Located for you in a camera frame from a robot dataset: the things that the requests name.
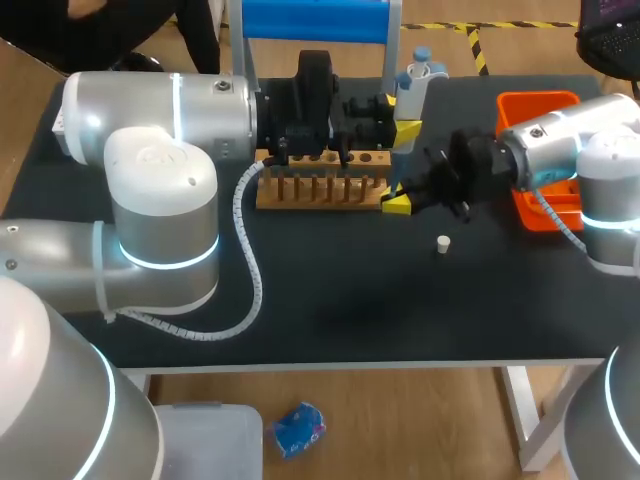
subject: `small white cap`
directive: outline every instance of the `small white cap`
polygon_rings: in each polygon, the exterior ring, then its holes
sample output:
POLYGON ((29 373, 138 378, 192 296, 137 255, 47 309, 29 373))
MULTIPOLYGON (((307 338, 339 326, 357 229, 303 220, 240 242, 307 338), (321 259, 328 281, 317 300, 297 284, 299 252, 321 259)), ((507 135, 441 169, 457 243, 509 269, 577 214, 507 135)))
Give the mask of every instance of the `small white cap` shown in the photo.
POLYGON ((449 250, 449 245, 451 245, 451 239, 446 235, 440 235, 438 237, 438 253, 445 254, 447 250, 449 250))

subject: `glowing blue ring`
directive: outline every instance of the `glowing blue ring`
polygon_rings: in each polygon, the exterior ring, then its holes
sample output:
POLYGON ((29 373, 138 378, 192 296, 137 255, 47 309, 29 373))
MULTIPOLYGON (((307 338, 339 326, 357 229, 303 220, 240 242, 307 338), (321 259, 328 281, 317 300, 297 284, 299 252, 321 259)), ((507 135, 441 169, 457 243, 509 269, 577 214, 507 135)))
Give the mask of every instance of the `glowing blue ring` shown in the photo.
POLYGON ((640 218, 621 222, 603 222, 589 218, 584 213, 581 213, 580 216, 585 225, 593 228, 600 228, 602 230, 640 230, 640 218))
POLYGON ((171 75, 172 80, 172 104, 173 104, 173 138, 182 141, 182 99, 180 88, 182 88, 182 78, 179 73, 171 75))
POLYGON ((115 380, 113 379, 113 371, 111 371, 111 365, 109 365, 109 362, 106 358, 104 358, 104 355, 100 350, 98 350, 93 345, 91 346, 95 349, 96 352, 98 352, 98 356, 102 360, 104 368, 107 371, 107 378, 109 380, 109 403, 107 406, 107 415, 104 419, 104 425, 102 426, 102 431, 98 436, 98 440, 93 446, 93 450, 91 450, 91 453, 87 457, 87 460, 84 462, 84 465, 82 465, 82 468, 78 471, 76 476, 73 477, 73 480, 84 479, 87 476, 87 473, 89 473, 89 470, 91 470, 91 467, 93 467, 93 464, 96 463, 96 459, 98 458, 98 455, 100 455, 100 451, 102 450, 102 447, 104 447, 104 443, 107 441, 107 437, 109 436, 109 430, 111 430, 111 424, 113 423, 113 413, 116 409, 116 384, 115 380))
POLYGON ((178 270, 180 268, 190 267, 191 265, 195 265, 196 263, 201 262, 202 260, 206 259, 218 247, 218 240, 219 239, 220 239, 220 236, 218 236, 216 238, 216 241, 211 246, 211 248, 209 248, 209 250, 204 252, 202 255, 199 255, 196 258, 192 258, 191 260, 186 260, 184 262, 178 262, 178 263, 151 263, 151 262, 145 262, 144 260, 140 260, 139 258, 136 258, 133 255, 131 255, 129 252, 127 252, 124 249, 124 247, 122 246, 122 244, 120 244, 120 250, 122 251, 122 254, 126 257, 127 260, 129 260, 131 263, 135 263, 139 267, 150 268, 152 270, 178 270))
POLYGON ((604 396, 607 401, 607 409, 609 410, 609 416, 611 417, 611 421, 613 422, 613 427, 616 429, 616 433, 620 437, 622 444, 626 447, 629 455, 633 457, 638 465, 640 465, 640 453, 633 446, 631 440, 627 436, 627 433, 622 428, 622 424, 620 423, 620 419, 618 418, 618 414, 616 413, 616 409, 613 406, 613 398, 611 396, 611 365, 613 364, 613 359, 618 353, 618 348, 613 351, 611 357, 609 358, 609 363, 607 363, 607 370, 604 375, 604 396))

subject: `blue chair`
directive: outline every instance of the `blue chair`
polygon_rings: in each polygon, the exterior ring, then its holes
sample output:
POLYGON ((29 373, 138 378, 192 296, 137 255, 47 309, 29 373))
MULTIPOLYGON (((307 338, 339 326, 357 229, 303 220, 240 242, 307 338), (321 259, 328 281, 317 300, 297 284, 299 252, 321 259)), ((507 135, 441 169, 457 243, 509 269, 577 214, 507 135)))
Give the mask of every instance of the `blue chair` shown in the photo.
POLYGON ((250 38, 385 45, 382 91, 393 93, 402 0, 229 0, 233 73, 258 89, 250 38))

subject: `table top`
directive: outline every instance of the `table top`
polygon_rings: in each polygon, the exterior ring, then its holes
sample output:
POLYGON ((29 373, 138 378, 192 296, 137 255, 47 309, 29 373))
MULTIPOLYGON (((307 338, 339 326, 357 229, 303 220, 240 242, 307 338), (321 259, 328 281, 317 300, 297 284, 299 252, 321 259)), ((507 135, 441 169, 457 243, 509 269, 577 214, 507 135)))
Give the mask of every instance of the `table top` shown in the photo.
MULTIPOLYGON (((346 79, 342 91, 372 94, 377 83, 346 79)), ((456 128, 492 131, 497 95, 515 90, 599 95, 586 76, 439 80, 430 86, 416 152, 456 128)), ((4 216, 112 221, 104 173, 65 157, 50 132, 60 95, 58 88, 43 114, 4 216)), ((410 168, 423 161, 415 155, 410 168)), ((216 165, 218 291, 199 310, 168 318, 176 324, 220 330, 249 309, 251 282, 231 218, 233 189, 248 164, 216 165)), ((407 217, 256 211, 254 202, 255 186, 245 195, 245 224, 265 296, 246 332, 198 343, 122 317, 68 320, 116 366, 158 372, 602 358, 636 321, 637 280, 595 271, 559 233, 527 232, 510 200, 475 207, 469 224, 442 207, 407 217), (439 235, 452 240, 443 257, 434 253, 439 235)))

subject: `orange bin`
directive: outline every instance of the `orange bin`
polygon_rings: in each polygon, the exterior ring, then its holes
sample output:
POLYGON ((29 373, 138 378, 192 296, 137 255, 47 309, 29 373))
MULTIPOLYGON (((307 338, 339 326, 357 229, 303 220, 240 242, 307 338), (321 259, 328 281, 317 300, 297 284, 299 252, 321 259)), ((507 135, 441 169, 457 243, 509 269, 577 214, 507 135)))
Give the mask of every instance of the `orange bin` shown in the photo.
MULTIPOLYGON (((512 125, 578 103, 580 98, 572 92, 505 92, 498 97, 496 135, 512 125)), ((541 188, 540 192, 571 230, 584 228, 580 218, 580 190, 577 180, 558 182, 541 188)), ((535 232, 558 230, 533 194, 516 190, 512 194, 522 223, 527 229, 535 232)))

